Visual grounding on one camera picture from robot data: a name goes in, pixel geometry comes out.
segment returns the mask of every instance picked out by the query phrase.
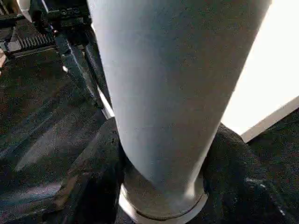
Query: white cylinder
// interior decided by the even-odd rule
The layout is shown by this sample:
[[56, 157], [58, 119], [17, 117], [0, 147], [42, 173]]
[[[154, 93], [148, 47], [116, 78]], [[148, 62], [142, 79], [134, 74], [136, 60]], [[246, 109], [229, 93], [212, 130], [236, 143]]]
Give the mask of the white cylinder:
[[124, 151], [182, 214], [269, 1], [88, 4]]

